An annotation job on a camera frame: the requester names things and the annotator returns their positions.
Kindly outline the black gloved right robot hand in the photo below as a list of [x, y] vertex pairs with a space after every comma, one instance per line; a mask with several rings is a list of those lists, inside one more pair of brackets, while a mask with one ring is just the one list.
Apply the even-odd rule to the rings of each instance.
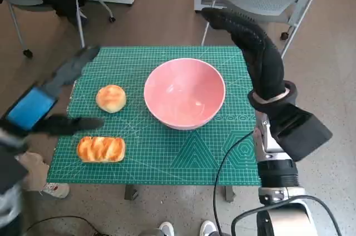
[[250, 17], [228, 9], [203, 8], [201, 15], [215, 30], [224, 30], [240, 48], [254, 92], [270, 100], [285, 92], [281, 53], [266, 32]]

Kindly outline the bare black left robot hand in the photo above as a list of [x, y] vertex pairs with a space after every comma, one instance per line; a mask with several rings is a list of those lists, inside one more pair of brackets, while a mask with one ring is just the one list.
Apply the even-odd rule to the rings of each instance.
[[1, 128], [21, 137], [31, 133], [73, 135], [101, 128], [104, 121], [95, 117], [48, 114], [58, 102], [62, 87], [73, 84], [99, 51], [99, 46], [84, 47], [53, 70], [43, 82], [31, 85], [1, 117]]

